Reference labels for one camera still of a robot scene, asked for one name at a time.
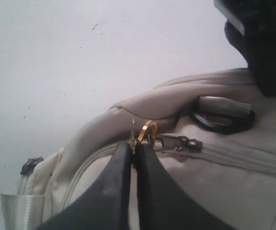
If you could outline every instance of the backpack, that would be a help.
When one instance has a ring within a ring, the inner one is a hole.
[[[249,104],[255,113],[253,126],[229,134],[205,130],[189,114],[201,96]],[[248,69],[166,82],[113,105],[47,159],[29,159],[22,168],[17,195],[1,194],[6,229],[34,230],[65,210],[100,176],[117,143],[128,140],[132,130],[137,135],[148,120],[156,122],[161,135],[202,143],[199,152],[173,148],[156,152],[190,198],[235,229],[276,230],[276,98],[260,93]],[[132,169],[132,230],[139,229],[136,177]]]

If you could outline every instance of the white webbing strap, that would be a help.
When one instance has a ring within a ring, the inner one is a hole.
[[[6,230],[34,230],[42,223],[43,195],[0,196]]]

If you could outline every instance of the white wall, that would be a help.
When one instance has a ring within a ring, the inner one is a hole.
[[[0,0],[0,192],[113,103],[244,67],[224,22],[211,0]]]

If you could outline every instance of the gold ring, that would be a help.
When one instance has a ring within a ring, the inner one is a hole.
[[[136,147],[140,146],[142,144],[143,137],[145,136],[145,133],[149,127],[152,127],[152,129],[153,129],[152,146],[155,145],[155,141],[156,141],[156,137],[157,137],[157,130],[158,130],[157,123],[155,121],[149,120],[144,124],[144,126],[137,138]]]

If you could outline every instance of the gold carabiner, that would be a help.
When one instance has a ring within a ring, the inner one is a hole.
[[[136,147],[138,147],[142,144],[143,137],[145,136],[145,133],[146,133],[146,131],[149,127],[152,127],[152,130],[153,130],[152,138],[151,138],[152,146],[155,145],[158,127],[157,127],[157,123],[155,121],[149,120],[144,124],[144,126],[143,126],[143,128],[142,128],[142,130],[141,130],[141,132],[140,132],[140,134],[137,138],[137,142],[136,142],[136,145],[135,145]]]

